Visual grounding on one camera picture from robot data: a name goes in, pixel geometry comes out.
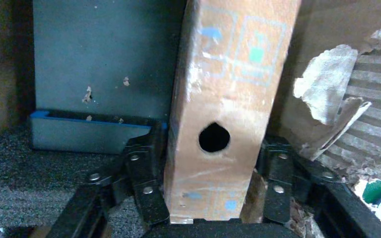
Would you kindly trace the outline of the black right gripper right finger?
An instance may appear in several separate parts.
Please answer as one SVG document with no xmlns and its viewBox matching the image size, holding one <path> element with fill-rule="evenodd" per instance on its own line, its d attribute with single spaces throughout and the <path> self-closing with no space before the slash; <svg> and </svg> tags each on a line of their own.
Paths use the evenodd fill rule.
<svg viewBox="0 0 381 238">
<path fill-rule="evenodd" d="M 288 223 L 291 199 L 295 199 L 310 209 L 326 238 L 381 238 L 380 219 L 342 178 L 319 161 L 300 157 L 286 139 L 265 137 L 258 173 L 267 181 L 264 223 Z"/>
</svg>

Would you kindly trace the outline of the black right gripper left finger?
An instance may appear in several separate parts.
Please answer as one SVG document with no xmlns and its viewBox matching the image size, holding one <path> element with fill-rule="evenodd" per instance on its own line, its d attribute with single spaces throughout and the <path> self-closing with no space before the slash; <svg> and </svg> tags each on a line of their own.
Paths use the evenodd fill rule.
<svg viewBox="0 0 381 238">
<path fill-rule="evenodd" d="M 170 214 L 160 189 L 162 125 L 131 138 L 114 162 L 92 171 L 52 225 L 49 238 L 103 238 L 109 211 L 133 195 L 145 238 L 163 238 Z"/>
</svg>

